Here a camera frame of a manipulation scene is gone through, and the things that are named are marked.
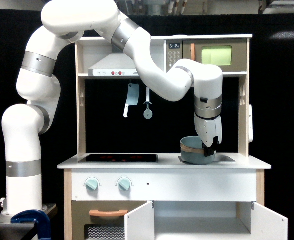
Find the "knob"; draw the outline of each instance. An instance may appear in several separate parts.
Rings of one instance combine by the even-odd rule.
[[[128,191],[129,188],[131,187],[131,181],[127,177],[122,177],[121,179],[118,180],[118,188],[121,191]]]
[[[86,180],[85,186],[89,191],[95,191],[98,188],[98,180],[94,177],[90,177]]]

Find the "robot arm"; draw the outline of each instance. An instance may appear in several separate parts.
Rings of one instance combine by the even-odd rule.
[[[219,67],[182,59],[164,73],[151,58],[150,34],[113,0],[53,0],[43,8],[41,19],[44,26],[30,38],[17,79],[17,91],[27,105],[10,107],[2,118],[9,214],[42,208],[39,135],[52,125],[61,91],[53,70],[60,51],[86,30],[96,30],[132,58],[142,81],[162,98],[179,101],[194,86],[196,131],[208,148],[221,142]]]

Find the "blue clamp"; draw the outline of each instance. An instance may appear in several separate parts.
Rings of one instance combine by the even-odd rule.
[[[51,221],[49,217],[40,210],[27,210],[18,213],[10,220],[12,224],[36,223],[39,240],[52,240]]]

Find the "cabinet door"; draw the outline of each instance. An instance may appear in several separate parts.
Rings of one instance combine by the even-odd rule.
[[[152,201],[125,215],[125,240],[155,240],[155,209]]]
[[[287,240],[288,218],[254,202],[251,208],[253,240]]]

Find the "toy kitchen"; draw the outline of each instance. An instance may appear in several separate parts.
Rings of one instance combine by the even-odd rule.
[[[58,165],[64,170],[66,240],[288,239],[288,219],[264,207],[265,169],[272,167],[249,155],[251,38],[151,38],[151,57],[165,73],[176,61],[190,59],[217,65],[224,81],[236,81],[238,152],[217,152],[209,164],[184,162],[183,152],[190,150],[184,144],[179,153],[87,152],[88,128],[94,123],[87,116],[86,82],[139,81],[139,75],[134,62],[102,37],[83,37],[76,43],[78,154]],[[134,85],[128,85],[128,118],[137,104]],[[156,117],[150,101],[146,89],[142,121]]]

